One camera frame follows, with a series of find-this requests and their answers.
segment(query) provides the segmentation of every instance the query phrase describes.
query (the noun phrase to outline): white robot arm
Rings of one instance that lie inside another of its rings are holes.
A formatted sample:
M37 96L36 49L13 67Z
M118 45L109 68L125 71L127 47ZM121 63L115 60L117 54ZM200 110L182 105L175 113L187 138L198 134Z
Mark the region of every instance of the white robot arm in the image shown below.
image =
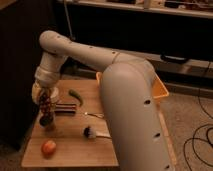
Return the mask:
M44 53L35 78L42 88L54 88L69 56L103 72L101 102L121 171L174 171L151 94L156 74L147 60L53 31L42 33L40 44Z

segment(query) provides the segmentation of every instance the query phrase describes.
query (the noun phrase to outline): small hole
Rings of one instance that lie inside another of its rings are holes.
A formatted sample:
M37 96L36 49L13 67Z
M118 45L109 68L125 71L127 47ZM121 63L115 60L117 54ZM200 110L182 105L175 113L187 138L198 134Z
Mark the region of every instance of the small hole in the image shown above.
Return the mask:
M170 166L169 165L167 165L166 167L165 167L165 169L164 170L168 170L170 168Z
M144 102L145 105L149 105L150 103L151 103L150 100L146 100L146 101Z
M154 139L158 139L160 137L160 133L154 135Z

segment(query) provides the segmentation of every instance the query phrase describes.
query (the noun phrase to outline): wall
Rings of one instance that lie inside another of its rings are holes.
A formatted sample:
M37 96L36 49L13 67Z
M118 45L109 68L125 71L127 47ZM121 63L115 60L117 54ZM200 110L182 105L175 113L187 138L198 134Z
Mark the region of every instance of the wall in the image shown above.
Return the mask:
M19 0L0 11L0 139L16 148L37 114L31 86L47 29L55 29L50 0Z

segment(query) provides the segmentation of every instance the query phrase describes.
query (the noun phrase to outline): orange bin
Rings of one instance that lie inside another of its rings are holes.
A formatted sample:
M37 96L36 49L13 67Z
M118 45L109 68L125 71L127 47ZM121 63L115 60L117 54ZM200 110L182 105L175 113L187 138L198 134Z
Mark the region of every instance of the orange bin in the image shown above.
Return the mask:
M101 72L96 73L96 79L98 81L98 84L100 84L101 75L102 75ZM168 92L167 88L165 87L163 82L160 80L158 75L156 75L156 80L155 80L153 88L152 88L152 94L153 94L156 104L159 104L160 101L162 100L162 98L169 96L169 92Z

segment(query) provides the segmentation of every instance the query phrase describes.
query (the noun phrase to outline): black handle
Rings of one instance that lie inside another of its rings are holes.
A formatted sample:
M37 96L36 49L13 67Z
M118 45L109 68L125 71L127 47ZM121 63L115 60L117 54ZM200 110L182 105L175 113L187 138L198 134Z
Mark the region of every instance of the black handle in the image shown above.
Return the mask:
M165 56L165 55L161 55L160 58L163 61L177 63L177 64L184 64L189 60L188 58L169 57L169 56Z

